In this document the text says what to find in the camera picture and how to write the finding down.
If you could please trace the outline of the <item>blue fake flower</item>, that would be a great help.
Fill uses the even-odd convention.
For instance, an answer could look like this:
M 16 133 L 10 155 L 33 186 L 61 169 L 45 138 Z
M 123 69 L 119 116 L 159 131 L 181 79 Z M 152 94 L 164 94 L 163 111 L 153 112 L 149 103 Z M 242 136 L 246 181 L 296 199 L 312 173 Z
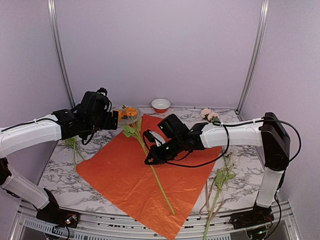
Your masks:
M 65 141 L 65 145 L 68 148 L 71 148 L 73 151 L 73 171 L 76 172 L 77 171 L 77 155 L 80 156 L 81 160 L 84 161 L 85 158 L 83 157 L 83 155 L 81 154 L 81 152 L 78 150 L 77 147 L 77 138 L 76 137 L 71 137 L 66 139 Z

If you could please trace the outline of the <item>orange fake flower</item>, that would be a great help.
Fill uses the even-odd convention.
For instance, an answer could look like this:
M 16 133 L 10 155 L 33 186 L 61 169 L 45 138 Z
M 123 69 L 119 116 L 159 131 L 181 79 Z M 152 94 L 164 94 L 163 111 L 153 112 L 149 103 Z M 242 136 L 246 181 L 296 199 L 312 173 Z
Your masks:
M 132 122 L 131 124 L 124 125 L 122 127 L 123 128 L 123 134 L 127 138 L 134 137 L 135 139 L 137 139 L 138 142 L 140 143 L 144 153 L 145 153 L 145 156 L 147 156 L 148 155 L 147 148 L 146 148 L 146 144 L 145 144 L 145 142 L 143 140 L 143 136 L 141 134 L 141 127 L 142 127 L 142 117 L 140 117 L 136 122 Z M 153 172 L 155 180 L 157 181 L 157 184 L 158 184 L 158 186 L 160 188 L 160 191 L 161 191 L 161 193 L 162 193 L 162 195 L 163 195 L 163 197 L 164 197 L 164 199 L 165 199 L 165 201 L 166 201 L 171 213 L 173 215 L 175 215 L 175 211 L 174 211 L 171 203 L 168 200 L 168 197 L 167 197 L 167 195 L 166 195 L 166 193 L 165 193 L 165 191 L 163 189 L 163 186 L 162 186 L 162 184 L 161 184 L 161 182 L 159 180 L 159 177 L 158 177 L 158 175 L 156 173 L 156 170 L 154 169 L 153 166 L 151 166 L 151 170 Z

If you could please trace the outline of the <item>orange wrapping paper sheet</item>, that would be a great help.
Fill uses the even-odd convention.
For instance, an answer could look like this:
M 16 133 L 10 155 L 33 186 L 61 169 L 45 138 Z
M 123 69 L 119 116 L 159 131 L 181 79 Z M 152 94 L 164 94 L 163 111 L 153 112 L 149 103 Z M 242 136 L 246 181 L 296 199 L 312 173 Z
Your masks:
M 194 151 L 179 166 L 154 166 L 173 215 L 158 186 L 140 143 L 119 133 L 92 158 L 77 165 L 77 173 L 121 211 L 139 222 L 150 215 L 161 219 L 189 216 L 214 167 L 220 147 Z

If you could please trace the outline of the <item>pink fake flower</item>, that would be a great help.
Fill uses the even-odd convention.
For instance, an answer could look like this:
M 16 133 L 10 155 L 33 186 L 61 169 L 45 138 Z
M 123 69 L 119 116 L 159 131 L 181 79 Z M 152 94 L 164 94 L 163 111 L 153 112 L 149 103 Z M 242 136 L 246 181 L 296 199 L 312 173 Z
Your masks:
M 211 110 L 209 108 L 202 109 L 200 112 L 200 116 L 203 120 L 206 120 L 209 123 L 220 121 L 218 113 L 214 112 L 213 110 Z

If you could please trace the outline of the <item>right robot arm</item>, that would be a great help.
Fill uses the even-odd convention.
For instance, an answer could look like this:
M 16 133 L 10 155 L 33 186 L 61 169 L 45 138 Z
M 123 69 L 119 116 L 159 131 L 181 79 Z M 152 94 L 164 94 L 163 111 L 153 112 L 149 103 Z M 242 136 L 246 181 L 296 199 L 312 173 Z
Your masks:
M 267 208 L 271 206 L 290 163 L 291 139 L 283 122 L 274 113 L 267 112 L 262 118 L 231 124 L 201 122 L 191 128 L 175 114 L 170 114 L 157 126 L 168 141 L 161 140 L 150 130 L 143 133 L 153 143 L 148 147 L 145 165 L 172 164 L 182 152 L 190 154 L 222 146 L 263 147 L 264 175 L 255 200 L 256 206 L 248 212 L 247 219 L 252 224 L 258 224 L 267 216 Z

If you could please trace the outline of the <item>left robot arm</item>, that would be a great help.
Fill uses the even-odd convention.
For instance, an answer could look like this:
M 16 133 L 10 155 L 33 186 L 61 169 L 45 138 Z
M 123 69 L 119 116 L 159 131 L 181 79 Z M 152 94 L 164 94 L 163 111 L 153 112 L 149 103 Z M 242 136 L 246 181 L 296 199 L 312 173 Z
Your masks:
M 112 110 L 108 91 L 101 87 L 87 91 L 81 102 L 72 109 L 61 109 L 41 118 L 1 128 L 0 130 L 0 187 L 29 203 L 53 223 L 63 219 L 63 211 L 50 191 L 38 187 L 9 166 L 8 155 L 46 142 L 79 137 L 87 145 L 96 132 L 116 130 L 118 112 Z

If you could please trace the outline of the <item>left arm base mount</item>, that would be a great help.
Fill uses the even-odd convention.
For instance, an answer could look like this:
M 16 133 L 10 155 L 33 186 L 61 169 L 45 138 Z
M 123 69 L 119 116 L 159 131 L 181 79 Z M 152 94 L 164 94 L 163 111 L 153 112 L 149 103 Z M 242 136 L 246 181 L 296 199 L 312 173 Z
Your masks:
M 76 228 L 79 223 L 80 214 L 76 211 L 66 210 L 60 208 L 56 198 L 50 190 L 44 188 L 48 195 L 49 203 L 43 208 L 39 209 L 36 214 L 38 220 L 69 228 Z

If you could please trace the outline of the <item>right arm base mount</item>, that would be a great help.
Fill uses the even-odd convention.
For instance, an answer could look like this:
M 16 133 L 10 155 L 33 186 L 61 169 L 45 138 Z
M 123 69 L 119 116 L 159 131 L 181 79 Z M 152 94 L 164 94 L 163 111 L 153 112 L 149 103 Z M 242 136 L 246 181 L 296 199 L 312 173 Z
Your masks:
M 233 225 L 235 230 L 238 230 L 272 223 L 274 219 L 271 207 L 265 208 L 254 205 L 251 210 L 231 214 L 229 223 Z

